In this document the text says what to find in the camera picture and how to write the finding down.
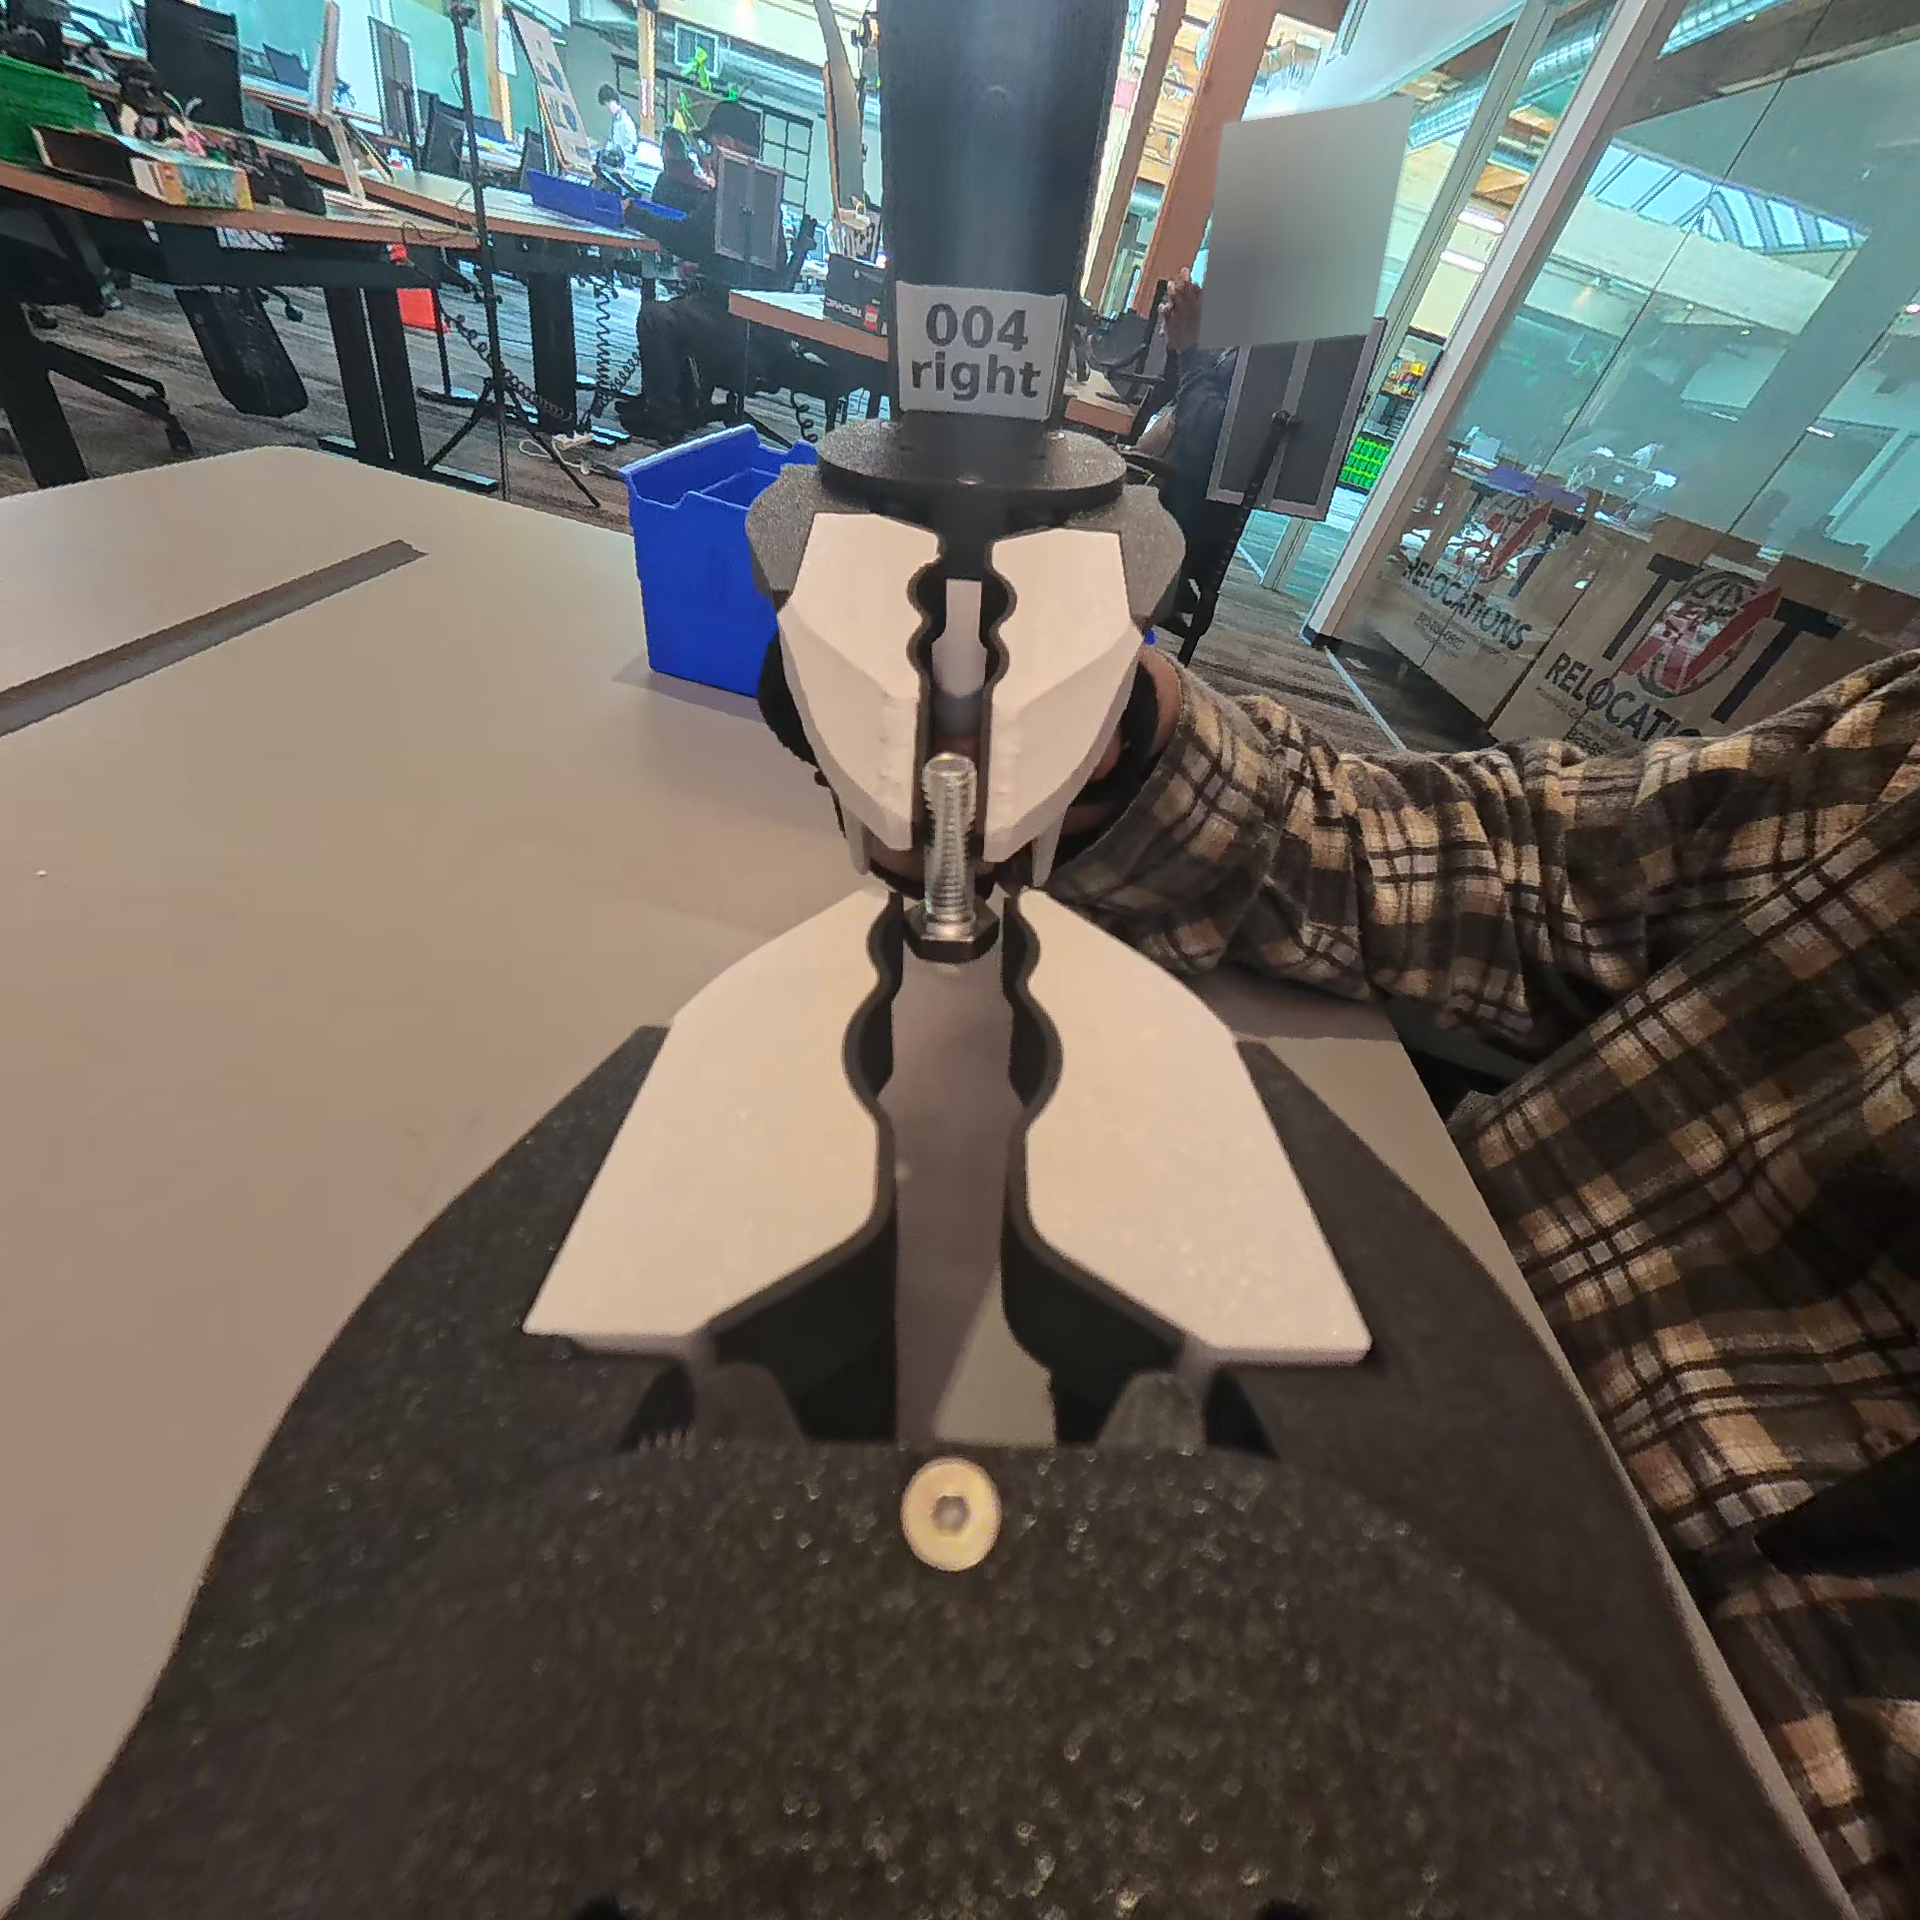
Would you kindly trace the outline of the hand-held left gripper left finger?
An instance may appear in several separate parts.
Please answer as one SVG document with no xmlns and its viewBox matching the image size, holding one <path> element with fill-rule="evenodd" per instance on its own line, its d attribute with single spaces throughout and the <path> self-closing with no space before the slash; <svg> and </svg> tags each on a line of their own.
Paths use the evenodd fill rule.
<svg viewBox="0 0 1920 1920">
<path fill-rule="evenodd" d="M 590 1352 L 719 1359 L 894 1211 L 879 1088 L 900 901 L 863 887 L 689 998 L 521 1331 Z"/>
</svg>

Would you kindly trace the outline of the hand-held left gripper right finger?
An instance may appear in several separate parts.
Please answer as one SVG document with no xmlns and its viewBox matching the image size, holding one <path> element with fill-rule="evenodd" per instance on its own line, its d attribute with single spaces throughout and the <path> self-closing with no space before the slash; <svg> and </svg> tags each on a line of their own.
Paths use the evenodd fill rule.
<svg viewBox="0 0 1920 1920">
<path fill-rule="evenodd" d="M 1023 1101 L 1001 1300 L 1048 1370 L 1342 1366 L 1354 1292 L 1235 1032 L 1042 893 L 1004 918 Z"/>
</svg>

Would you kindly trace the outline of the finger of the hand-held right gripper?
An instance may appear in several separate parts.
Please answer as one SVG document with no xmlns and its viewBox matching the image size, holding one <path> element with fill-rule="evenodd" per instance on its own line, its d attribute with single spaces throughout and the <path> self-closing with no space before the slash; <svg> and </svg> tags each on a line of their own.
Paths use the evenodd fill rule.
<svg viewBox="0 0 1920 1920">
<path fill-rule="evenodd" d="M 1144 648 L 1121 536 L 1048 528 L 999 540 L 995 581 L 1008 591 L 984 726 L 980 853 L 1055 869 L 1066 814 L 1114 741 Z"/>
<path fill-rule="evenodd" d="M 823 512 L 778 614 L 786 688 L 864 874 L 919 874 L 929 613 L 943 555 L 918 523 Z"/>
</svg>

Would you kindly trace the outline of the silver bolt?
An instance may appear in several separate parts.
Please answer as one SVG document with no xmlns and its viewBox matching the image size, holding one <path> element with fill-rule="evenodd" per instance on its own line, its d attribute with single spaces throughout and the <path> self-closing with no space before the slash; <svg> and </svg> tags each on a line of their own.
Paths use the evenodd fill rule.
<svg viewBox="0 0 1920 1920">
<path fill-rule="evenodd" d="M 976 933 L 971 829 L 976 764 L 961 751 L 937 751 L 921 770 L 929 808 L 929 850 L 921 878 L 921 925 L 932 942 L 961 943 Z"/>
</svg>

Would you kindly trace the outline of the person's right forearm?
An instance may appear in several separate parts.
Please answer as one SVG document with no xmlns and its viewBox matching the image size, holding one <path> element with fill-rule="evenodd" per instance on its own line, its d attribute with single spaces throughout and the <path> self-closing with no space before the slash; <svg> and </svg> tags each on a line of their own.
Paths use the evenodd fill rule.
<svg viewBox="0 0 1920 1920">
<path fill-rule="evenodd" d="M 1048 890 L 1172 973 L 1409 1002 L 1528 1059 L 1915 792 L 1915 651 L 1623 756 L 1367 759 L 1182 682 L 1144 795 Z"/>
</svg>

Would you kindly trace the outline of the person's right hand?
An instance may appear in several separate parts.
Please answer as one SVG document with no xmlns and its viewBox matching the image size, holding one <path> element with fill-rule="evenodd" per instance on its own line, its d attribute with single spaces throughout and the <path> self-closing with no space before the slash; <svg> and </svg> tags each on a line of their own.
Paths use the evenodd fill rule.
<svg viewBox="0 0 1920 1920">
<path fill-rule="evenodd" d="M 1185 706 L 1182 668 L 1154 645 L 1136 658 L 1132 688 L 1116 730 L 1095 756 L 1091 776 L 1076 791 L 1064 816 L 1051 869 L 1066 870 L 1089 853 L 1121 816 L 1144 795 L 1177 730 Z"/>
</svg>

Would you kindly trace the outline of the blue plastic bin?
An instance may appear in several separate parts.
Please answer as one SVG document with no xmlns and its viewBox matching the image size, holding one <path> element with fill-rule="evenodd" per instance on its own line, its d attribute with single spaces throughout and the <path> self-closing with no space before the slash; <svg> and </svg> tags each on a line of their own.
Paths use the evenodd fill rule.
<svg viewBox="0 0 1920 1920">
<path fill-rule="evenodd" d="M 816 448 L 776 448 L 745 423 L 623 468 L 655 674 L 758 693 L 778 613 L 758 587 L 747 512 L 785 470 L 816 462 Z"/>
</svg>

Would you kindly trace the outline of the dark framed grey panel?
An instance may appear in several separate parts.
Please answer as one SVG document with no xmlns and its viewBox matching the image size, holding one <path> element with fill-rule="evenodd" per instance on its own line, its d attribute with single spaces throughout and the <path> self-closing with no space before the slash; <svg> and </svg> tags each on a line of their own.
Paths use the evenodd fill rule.
<svg viewBox="0 0 1920 1920">
<path fill-rule="evenodd" d="M 1382 339 L 1375 319 L 1345 339 L 1240 347 L 1208 500 L 1324 520 Z"/>
<path fill-rule="evenodd" d="M 713 154 L 713 255 L 752 283 L 785 285 L 785 172 L 747 154 Z"/>
</svg>

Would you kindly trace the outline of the black tripod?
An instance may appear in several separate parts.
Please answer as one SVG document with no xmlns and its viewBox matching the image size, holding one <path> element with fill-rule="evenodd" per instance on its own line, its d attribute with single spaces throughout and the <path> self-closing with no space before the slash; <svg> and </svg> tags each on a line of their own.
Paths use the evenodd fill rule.
<svg viewBox="0 0 1920 1920">
<path fill-rule="evenodd" d="M 464 147 L 464 186 L 470 199 L 470 227 L 474 243 L 475 296 L 484 318 L 484 380 L 475 394 L 466 421 L 440 445 L 428 470 L 455 487 L 478 493 L 491 493 L 502 502 L 513 500 L 513 451 L 521 438 L 536 445 L 536 454 L 553 466 L 567 480 L 567 487 L 585 502 L 588 512 L 600 514 L 603 502 L 588 487 L 585 475 L 569 463 L 551 434 L 544 432 L 544 416 L 539 398 L 531 398 L 516 386 L 502 344 L 499 294 L 496 294 L 496 245 L 490 223 L 487 180 L 478 149 L 478 126 L 474 116 L 474 70 L 470 59 L 466 31 L 478 21 L 478 6 L 466 2 L 446 2 L 454 48 L 455 78 L 460 84 L 460 139 Z M 482 487 L 478 480 L 460 480 L 450 470 L 450 458 L 462 448 L 484 421 L 491 421 L 496 443 L 496 480 L 494 487 Z"/>
</svg>

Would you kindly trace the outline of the person's plaid shirt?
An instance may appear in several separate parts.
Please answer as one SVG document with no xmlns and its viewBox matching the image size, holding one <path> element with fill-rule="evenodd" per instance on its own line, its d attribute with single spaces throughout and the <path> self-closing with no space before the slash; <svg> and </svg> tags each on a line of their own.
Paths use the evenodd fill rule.
<svg viewBox="0 0 1920 1920">
<path fill-rule="evenodd" d="M 1762 1531 L 1915 1447 L 1915 798 L 1674 946 L 1457 1143 L 1858 1915 L 1915 1915 L 1896 1567 Z"/>
</svg>

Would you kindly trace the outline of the black bag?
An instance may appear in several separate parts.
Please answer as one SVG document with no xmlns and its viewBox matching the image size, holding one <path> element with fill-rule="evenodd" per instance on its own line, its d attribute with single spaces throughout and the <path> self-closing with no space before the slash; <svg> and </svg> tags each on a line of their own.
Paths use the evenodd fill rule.
<svg viewBox="0 0 1920 1920">
<path fill-rule="evenodd" d="M 176 288 L 210 380 L 247 419 L 283 421 L 308 407 L 305 376 L 289 354 L 258 291 Z"/>
</svg>

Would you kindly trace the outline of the colourful small box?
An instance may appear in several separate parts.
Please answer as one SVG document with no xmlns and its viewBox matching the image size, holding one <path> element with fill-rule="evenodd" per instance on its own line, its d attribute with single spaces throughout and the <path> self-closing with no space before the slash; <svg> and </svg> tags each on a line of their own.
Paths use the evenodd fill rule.
<svg viewBox="0 0 1920 1920">
<path fill-rule="evenodd" d="M 175 207 L 251 210 L 249 174 L 226 159 L 128 143 L 128 175 L 132 190 Z"/>
</svg>

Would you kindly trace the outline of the black monitor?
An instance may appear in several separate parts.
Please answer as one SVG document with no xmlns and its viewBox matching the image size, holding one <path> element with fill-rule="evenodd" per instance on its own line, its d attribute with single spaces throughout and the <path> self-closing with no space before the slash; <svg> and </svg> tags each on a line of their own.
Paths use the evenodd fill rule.
<svg viewBox="0 0 1920 1920">
<path fill-rule="evenodd" d="M 246 130 L 235 14 L 195 2 L 144 2 L 148 64 L 163 91 L 200 127 Z"/>
</svg>

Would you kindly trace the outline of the open cardboard box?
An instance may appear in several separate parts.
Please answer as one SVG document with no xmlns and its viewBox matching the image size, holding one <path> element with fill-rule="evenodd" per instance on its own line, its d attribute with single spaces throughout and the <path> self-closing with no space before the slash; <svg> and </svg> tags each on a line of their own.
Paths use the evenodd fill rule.
<svg viewBox="0 0 1920 1920">
<path fill-rule="evenodd" d="M 127 134 L 33 126 L 33 143 L 41 167 L 56 175 L 110 187 L 148 202 L 172 195 L 175 156 Z"/>
</svg>

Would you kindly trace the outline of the green crate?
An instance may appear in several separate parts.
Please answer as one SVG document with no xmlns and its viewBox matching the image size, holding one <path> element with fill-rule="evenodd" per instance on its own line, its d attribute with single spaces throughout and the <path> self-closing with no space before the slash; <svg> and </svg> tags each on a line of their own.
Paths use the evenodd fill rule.
<svg viewBox="0 0 1920 1920">
<path fill-rule="evenodd" d="M 41 167 L 38 127 L 105 132 L 105 112 L 83 80 L 11 55 L 0 58 L 0 70 L 3 162 Z"/>
</svg>

